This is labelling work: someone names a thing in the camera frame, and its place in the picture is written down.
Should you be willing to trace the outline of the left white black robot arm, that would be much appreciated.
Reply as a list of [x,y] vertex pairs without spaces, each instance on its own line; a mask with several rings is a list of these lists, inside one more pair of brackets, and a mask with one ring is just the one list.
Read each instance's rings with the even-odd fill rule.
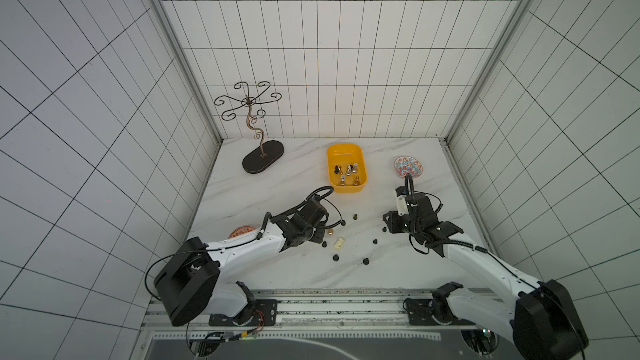
[[241,326],[258,312],[257,300],[246,283],[237,280],[245,270],[306,242],[322,243],[325,232],[344,226],[343,218],[330,223],[323,206],[325,195],[313,193],[298,206],[272,215],[249,233],[220,242],[185,241],[153,280],[158,300],[171,325],[182,327],[202,314],[220,316]]

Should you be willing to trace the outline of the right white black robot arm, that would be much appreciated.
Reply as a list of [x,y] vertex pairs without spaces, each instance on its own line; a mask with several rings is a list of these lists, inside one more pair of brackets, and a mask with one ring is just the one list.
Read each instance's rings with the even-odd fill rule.
[[561,283],[546,282],[505,263],[461,228],[438,219],[427,193],[395,190],[397,208],[383,215],[390,233],[406,233],[422,255],[436,253],[484,283],[495,299],[461,283],[436,288],[423,314],[448,326],[468,321],[513,343],[526,359],[570,359],[584,355],[588,336],[573,300]]

